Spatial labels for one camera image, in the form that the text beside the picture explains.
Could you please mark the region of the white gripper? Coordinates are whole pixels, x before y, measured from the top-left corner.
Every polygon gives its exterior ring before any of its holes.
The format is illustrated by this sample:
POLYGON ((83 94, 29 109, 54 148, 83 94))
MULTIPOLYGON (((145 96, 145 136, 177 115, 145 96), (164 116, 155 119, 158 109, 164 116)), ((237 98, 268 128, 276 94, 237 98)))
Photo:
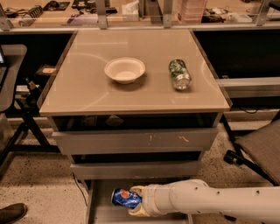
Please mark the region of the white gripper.
POLYGON ((142 196, 142 204, 137 205, 135 208, 128 210, 129 215, 136 217, 158 217, 165 215, 165 212, 160 210, 156 204, 156 190, 159 190, 160 185, 135 185, 129 190, 142 196))

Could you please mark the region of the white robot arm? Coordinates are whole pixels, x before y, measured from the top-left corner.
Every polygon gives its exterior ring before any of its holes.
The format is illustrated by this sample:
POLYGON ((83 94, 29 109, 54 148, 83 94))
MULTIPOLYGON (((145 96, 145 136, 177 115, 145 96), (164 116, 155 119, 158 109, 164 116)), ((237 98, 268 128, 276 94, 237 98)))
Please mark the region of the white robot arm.
POLYGON ((142 201, 129 214, 157 217, 170 213, 224 214, 280 224, 280 187, 212 188, 200 179, 165 185, 133 186, 142 201))

